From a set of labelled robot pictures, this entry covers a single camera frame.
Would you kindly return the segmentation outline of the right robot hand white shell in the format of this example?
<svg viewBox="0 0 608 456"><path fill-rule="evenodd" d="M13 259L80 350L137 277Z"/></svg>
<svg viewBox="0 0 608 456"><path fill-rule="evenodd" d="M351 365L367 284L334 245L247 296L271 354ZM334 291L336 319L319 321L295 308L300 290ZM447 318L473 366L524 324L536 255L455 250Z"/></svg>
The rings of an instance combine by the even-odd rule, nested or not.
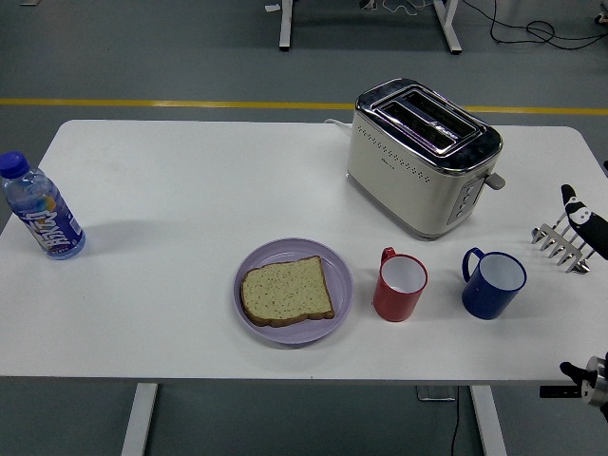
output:
<svg viewBox="0 0 608 456"><path fill-rule="evenodd" d="M607 258L607 220L594 213L576 195L574 188L563 184L562 202L570 226L603 259Z"/></svg>

